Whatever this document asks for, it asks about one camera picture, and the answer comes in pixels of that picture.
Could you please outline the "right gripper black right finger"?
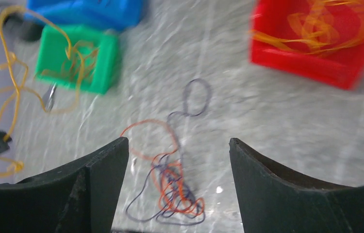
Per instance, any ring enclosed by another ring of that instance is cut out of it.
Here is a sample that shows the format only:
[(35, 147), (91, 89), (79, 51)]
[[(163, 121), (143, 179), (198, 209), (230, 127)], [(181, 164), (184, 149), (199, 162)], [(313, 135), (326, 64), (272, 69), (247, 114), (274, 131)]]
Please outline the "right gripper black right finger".
[(286, 167), (237, 138), (230, 161), (247, 233), (364, 233), (364, 185), (319, 180)]

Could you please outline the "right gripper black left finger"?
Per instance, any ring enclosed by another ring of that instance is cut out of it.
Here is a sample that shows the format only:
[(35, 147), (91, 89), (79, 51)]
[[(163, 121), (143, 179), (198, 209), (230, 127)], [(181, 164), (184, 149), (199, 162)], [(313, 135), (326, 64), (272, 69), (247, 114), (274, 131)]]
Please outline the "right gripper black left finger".
[(16, 184), (0, 184), (0, 233), (108, 233), (129, 159), (120, 137)]

